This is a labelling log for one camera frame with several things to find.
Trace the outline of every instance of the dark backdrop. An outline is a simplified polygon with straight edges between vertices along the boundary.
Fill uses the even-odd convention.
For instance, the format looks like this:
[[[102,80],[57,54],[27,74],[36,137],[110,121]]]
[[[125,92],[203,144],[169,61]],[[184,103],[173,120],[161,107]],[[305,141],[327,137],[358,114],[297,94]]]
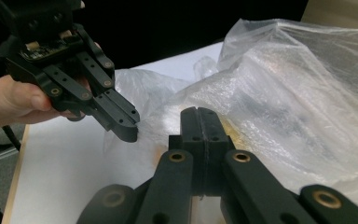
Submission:
[[[115,63],[130,68],[222,40],[239,20],[300,21],[308,0],[84,0],[74,11],[91,38]],[[0,22],[0,43],[9,33]],[[5,73],[0,63],[0,76]]]

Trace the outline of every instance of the crumpled plastic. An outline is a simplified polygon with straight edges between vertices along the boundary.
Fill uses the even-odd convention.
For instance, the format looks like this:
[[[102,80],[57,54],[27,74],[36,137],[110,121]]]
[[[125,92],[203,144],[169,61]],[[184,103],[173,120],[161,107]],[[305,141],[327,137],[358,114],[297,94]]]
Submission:
[[[168,136],[180,133],[180,112],[201,106],[287,189],[326,185],[358,205],[358,29],[239,20],[218,62],[203,58],[194,68],[194,83],[117,71],[117,90],[141,121],[136,143],[105,135],[112,183],[136,188],[152,177]],[[225,223],[218,203],[194,203],[192,223]]]

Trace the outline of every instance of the beige wall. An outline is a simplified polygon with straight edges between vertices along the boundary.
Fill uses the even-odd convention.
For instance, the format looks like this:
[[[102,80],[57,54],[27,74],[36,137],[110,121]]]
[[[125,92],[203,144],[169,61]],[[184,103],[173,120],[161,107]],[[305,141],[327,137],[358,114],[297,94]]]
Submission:
[[[309,0],[302,21],[358,28],[358,0]]]

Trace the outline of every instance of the plastic bag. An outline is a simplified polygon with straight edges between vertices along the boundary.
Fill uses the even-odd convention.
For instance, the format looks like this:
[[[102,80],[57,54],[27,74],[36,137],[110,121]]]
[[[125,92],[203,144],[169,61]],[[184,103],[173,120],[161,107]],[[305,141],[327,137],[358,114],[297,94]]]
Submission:
[[[180,112],[202,106],[219,115],[237,149],[252,151],[287,189],[322,184],[358,204],[358,30],[239,20],[217,64],[203,59],[195,69],[206,78],[170,94],[161,88],[171,82],[164,76],[147,83],[147,95],[131,97],[146,83],[122,80],[127,99],[141,96],[134,104],[144,115],[136,143],[105,136],[112,183],[136,188],[153,176],[168,136],[180,132]],[[218,202],[196,202],[193,223],[224,223]]]

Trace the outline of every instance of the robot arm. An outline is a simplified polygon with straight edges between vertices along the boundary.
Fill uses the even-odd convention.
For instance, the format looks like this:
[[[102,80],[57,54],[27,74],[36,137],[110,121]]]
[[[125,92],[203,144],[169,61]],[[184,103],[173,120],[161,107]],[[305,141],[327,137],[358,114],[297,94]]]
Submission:
[[[113,62],[73,23],[72,11],[83,6],[80,0],[0,0],[0,20],[11,33],[0,59],[13,79],[39,86],[58,111],[91,115],[121,140],[135,142],[139,113],[115,90]],[[89,89],[76,81],[79,75]]]

